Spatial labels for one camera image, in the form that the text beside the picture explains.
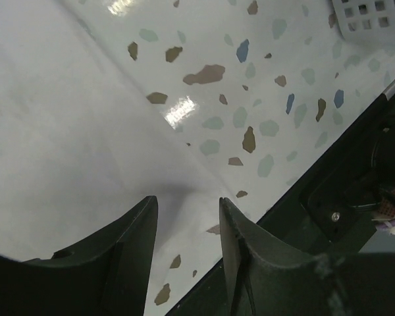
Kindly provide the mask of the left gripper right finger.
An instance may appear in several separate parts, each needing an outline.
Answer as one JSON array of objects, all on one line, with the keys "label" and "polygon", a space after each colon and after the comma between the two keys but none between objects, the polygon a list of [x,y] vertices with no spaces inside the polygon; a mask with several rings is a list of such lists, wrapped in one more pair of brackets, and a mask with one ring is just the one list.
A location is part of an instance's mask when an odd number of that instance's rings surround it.
[{"label": "left gripper right finger", "polygon": [[309,255],[219,201],[231,315],[395,315],[395,253]]}]

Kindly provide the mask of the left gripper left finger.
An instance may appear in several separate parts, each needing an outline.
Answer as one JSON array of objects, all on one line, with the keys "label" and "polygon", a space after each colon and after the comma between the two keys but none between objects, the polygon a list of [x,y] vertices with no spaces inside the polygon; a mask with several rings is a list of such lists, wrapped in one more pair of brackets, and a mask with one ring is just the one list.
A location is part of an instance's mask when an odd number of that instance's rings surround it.
[{"label": "left gripper left finger", "polygon": [[147,196],[51,259],[0,255],[0,315],[143,315],[157,219]]}]

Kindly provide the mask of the white printed tank top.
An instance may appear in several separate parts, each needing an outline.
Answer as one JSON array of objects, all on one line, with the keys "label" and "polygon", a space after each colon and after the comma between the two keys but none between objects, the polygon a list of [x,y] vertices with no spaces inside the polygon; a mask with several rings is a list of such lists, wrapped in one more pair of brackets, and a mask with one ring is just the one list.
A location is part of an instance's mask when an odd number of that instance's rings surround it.
[{"label": "white printed tank top", "polygon": [[156,196],[167,260],[225,192],[59,4],[0,1],[0,254],[49,257]]}]

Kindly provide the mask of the white plastic laundry basket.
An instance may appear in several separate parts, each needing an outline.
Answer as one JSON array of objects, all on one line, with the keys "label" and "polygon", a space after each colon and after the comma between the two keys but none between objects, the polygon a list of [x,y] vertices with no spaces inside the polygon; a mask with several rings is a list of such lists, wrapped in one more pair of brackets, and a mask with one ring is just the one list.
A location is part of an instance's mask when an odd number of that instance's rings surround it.
[{"label": "white plastic laundry basket", "polygon": [[332,0],[347,41],[395,43],[395,0]]}]

